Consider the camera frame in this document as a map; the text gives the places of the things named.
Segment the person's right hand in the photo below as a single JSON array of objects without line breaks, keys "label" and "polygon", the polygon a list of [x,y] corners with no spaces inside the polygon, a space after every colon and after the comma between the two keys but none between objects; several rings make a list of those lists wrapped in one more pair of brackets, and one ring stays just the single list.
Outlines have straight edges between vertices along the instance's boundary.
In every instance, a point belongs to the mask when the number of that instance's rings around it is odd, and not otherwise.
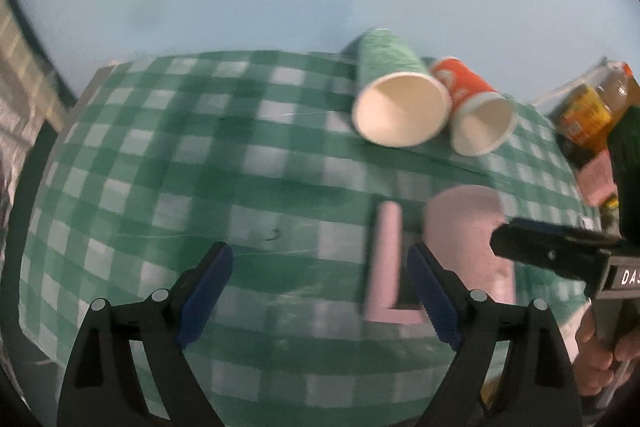
[{"label": "person's right hand", "polygon": [[639,329],[623,335],[614,350],[604,347],[596,335],[596,322],[591,308],[582,317],[576,333],[578,355],[573,363],[574,376],[578,393],[581,397],[594,397],[603,389],[610,387],[614,381],[613,362],[629,366],[624,376],[615,385],[622,387],[631,379],[639,361]]}]

